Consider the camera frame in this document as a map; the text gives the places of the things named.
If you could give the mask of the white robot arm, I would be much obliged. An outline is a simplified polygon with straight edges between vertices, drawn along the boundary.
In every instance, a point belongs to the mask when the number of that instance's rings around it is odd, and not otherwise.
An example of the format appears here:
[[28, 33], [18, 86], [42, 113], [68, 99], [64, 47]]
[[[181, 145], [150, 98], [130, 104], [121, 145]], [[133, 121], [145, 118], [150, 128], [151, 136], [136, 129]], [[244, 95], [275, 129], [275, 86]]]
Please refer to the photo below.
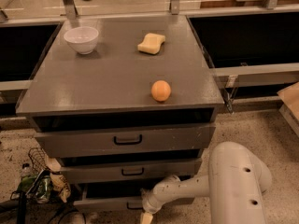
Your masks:
[[266, 164], [246, 147], [222, 142], [210, 153], [208, 174], [180, 180], [170, 175], [142, 192], [140, 224], [173, 201], [208, 197], [211, 224], [267, 224], [263, 194], [272, 185]]

